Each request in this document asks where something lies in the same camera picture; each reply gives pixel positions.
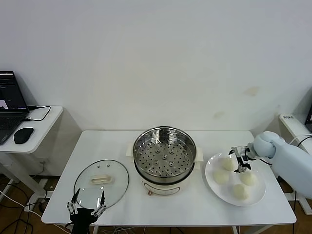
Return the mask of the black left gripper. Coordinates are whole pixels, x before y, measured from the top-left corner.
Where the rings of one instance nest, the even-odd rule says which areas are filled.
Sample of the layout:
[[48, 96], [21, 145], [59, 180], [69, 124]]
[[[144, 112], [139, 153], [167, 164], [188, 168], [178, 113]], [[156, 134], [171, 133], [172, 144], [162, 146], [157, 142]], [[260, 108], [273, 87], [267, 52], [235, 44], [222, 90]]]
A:
[[89, 226], [96, 222], [96, 216], [101, 216], [106, 210], [104, 191], [102, 191], [99, 206], [95, 210], [76, 208], [79, 192], [80, 188], [74, 193], [72, 199], [67, 202], [67, 209], [70, 213], [71, 222], [67, 223], [65, 228], [69, 229], [69, 226], [72, 225], [72, 234], [89, 234]]

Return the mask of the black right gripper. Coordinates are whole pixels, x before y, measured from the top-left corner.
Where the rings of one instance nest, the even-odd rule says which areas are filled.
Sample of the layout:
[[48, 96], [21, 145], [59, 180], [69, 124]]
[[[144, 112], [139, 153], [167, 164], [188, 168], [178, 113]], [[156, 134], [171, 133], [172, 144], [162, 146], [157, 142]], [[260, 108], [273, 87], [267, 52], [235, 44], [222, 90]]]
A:
[[228, 155], [234, 154], [237, 159], [238, 168], [234, 171], [235, 173], [244, 173], [247, 170], [251, 170], [251, 165], [248, 163], [250, 160], [248, 154], [250, 149], [247, 146], [232, 147]]

